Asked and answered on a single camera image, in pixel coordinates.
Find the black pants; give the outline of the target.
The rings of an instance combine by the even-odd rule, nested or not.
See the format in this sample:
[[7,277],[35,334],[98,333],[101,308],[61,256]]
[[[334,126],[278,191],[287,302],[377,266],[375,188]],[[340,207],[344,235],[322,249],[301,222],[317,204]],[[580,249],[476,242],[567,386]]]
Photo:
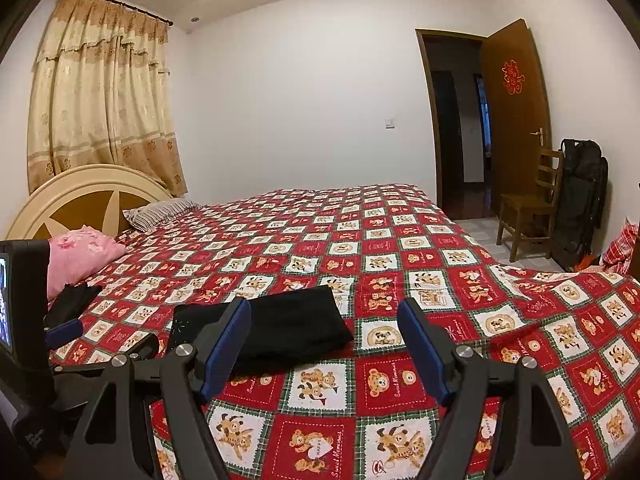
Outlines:
[[331,359],[354,336],[329,286],[278,292],[250,300],[252,327],[230,377],[282,374]]

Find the red patchwork bear bedspread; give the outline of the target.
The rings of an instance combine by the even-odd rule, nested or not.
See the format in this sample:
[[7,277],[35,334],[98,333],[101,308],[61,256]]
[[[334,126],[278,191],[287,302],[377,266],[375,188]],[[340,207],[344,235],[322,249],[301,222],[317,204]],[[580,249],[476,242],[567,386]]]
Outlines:
[[416,300],[459,344],[537,361],[582,475],[601,479],[639,431],[639,286],[615,273],[503,266],[408,184],[283,190],[192,209],[93,277],[100,294],[58,364],[104,361],[178,304],[328,286],[352,348],[277,375],[232,380],[206,420],[235,479],[410,479],[440,419],[401,339]]

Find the folded black garment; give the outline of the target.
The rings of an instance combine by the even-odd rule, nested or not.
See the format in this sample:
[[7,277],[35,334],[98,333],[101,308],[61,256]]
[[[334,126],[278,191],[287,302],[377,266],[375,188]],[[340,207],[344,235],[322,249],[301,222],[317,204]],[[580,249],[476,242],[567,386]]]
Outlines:
[[100,285],[87,283],[66,285],[50,305],[43,320],[44,327],[52,330],[52,328],[79,318],[100,292],[102,292]]

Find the pink fluffy pillow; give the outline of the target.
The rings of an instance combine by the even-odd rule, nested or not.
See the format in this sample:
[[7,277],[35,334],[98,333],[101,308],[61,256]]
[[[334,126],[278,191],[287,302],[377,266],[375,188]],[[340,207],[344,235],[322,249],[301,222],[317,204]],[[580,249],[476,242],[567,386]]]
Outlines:
[[66,285],[76,285],[126,254],[126,246],[91,226],[50,238],[47,300],[52,301]]

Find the striped grey pillow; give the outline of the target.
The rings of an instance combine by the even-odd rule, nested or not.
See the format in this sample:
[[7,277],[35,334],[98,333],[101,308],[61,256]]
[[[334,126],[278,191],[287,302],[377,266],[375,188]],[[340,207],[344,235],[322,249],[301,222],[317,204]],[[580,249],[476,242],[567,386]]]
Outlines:
[[199,206],[188,198],[172,198],[134,209],[126,209],[122,215],[132,228],[140,232],[149,232],[178,214],[196,209]]

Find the wooden chair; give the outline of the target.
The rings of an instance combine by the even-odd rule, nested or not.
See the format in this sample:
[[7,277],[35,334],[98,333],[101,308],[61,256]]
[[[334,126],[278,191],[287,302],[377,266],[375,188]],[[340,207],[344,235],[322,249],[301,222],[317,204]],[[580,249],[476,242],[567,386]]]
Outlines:
[[561,151],[541,148],[535,192],[501,195],[496,244],[502,244],[505,232],[511,235],[510,262],[518,260],[518,248],[523,243],[544,245],[544,256],[547,259],[551,257],[563,164],[564,155]]

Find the cream wooden headboard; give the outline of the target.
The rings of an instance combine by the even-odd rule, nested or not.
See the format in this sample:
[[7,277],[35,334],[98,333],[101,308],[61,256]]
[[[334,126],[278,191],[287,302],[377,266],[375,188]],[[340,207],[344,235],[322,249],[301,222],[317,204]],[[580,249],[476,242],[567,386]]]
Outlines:
[[115,237],[127,229],[125,209],[170,198],[163,185],[141,171],[107,164],[82,166],[30,194],[4,237],[46,240],[82,226]]

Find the red plaid bag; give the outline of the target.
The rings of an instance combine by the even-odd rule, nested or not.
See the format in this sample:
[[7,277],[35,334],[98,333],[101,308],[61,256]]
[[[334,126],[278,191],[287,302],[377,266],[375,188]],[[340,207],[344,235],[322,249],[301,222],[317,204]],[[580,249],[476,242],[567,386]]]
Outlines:
[[634,255],[634,246],[638,238],[639,225],[625,220],[622,229],[606,248],[601,257],[601,266],[605,272],[627,274]]

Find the black folded stroller bag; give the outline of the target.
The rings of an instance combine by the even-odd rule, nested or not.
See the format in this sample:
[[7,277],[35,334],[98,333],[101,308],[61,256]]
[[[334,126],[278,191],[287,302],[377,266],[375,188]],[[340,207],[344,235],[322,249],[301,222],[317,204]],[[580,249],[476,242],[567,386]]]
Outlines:
[[591,252],[594,231],[600,229],[608,161],[591,140],[561,142],[563,171],[551,257],[564,270],[573,270]]

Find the brown wooden door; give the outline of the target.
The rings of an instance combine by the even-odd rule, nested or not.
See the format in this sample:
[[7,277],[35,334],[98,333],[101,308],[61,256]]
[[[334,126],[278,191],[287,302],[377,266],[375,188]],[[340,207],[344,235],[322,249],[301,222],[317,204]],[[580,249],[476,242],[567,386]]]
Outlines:
[[[510,96],[502,66],[518,62],[526,76],[521,94]],[[544,74],[532,31],[521,18],[494,32],[480,47],[480,70],[487,96],[491,133],[491,207],[502,194],[532,194],[540,149],[551,144]]]

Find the beige patterned curtain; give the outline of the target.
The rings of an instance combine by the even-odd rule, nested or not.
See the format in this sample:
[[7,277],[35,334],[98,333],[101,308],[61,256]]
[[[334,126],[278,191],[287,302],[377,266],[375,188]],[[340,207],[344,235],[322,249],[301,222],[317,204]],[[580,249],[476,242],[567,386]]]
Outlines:
[[35,59],[30,192],[93,164],[138,170],[186,194],[167,95],[166,22],[107,0],[58,0]]

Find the red paper door decoration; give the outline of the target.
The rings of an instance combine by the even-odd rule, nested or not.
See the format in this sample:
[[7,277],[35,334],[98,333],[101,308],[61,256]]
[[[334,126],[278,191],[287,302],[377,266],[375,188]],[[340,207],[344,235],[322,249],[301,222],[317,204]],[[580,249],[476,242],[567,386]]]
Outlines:
[[506,61],[503,63],[501,70],[503,74],[502,83],[503,87],[506,88],[506,92],[508,92],[510,96],[521,94],[524,89],[526,76],[521,73],[518,62],[515,60]]

